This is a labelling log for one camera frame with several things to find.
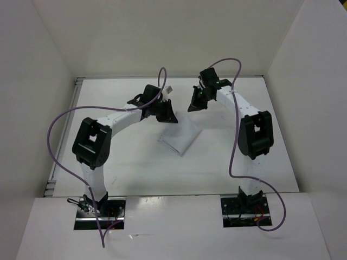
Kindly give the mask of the white skirt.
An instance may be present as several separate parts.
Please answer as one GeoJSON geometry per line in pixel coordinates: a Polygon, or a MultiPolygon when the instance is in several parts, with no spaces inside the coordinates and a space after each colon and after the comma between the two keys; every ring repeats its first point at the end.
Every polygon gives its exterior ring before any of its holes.
{"type": "Polygon", "coordinates": [[[190,118],[187,112],[177,111],[175,116],[178,123],[168,124],[162,131],[158,142],[182,157],[201,133],[202,128],[190,118]]]}

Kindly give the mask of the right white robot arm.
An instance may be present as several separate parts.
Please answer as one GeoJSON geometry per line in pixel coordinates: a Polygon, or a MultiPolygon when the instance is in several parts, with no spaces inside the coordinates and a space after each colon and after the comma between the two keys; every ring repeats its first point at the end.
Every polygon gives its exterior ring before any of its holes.
{"type": "Polygon", "coordinates": [[[226,109],[235,113],[236,127],[232,154],[229,163],[229,175],[240,179],[241,185],[237,194],[237,205],[242,213],[249,213],[262,200],[263,191],[260,175],[265,156],[274,145],[273,123],[271,113],[253,107],[245,98],[234,90],[233,86],[193,87],[188,112],[201,111],[208,108],[208,102],[215,100],[226,109]],[[236,151],[245,158],[246,170],[236,175],[233,173],[233,162],[236,151]]]}

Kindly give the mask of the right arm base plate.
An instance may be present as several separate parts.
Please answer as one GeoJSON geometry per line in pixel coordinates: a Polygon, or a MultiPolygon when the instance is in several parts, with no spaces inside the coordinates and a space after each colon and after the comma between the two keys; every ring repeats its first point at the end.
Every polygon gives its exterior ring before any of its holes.
{"type": "Polygon", "coordinates": [[[271,214],[265,195],[255,206],[246,209],[241,208],[241,204],[236,194],[221,196],[221,212],[224,228],[241,228],[257,226],[272,226],[271,214]]]}

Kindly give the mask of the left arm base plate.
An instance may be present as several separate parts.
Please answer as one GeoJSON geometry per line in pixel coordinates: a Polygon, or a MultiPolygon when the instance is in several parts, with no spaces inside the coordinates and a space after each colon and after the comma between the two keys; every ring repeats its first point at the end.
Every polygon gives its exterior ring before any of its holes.
{"type": "MultiPolygon", "coordinates": [[[[67,201],[77,206],[74,230],[97,230],[97,221],[92,205],[87,204],[83,198],[78,200],[68,198],[67,201]]],[[[126,198],[109,197],[101,210],[97,210],[100,227],[106,230],[123,230],[125,221],[126,198]]]]}

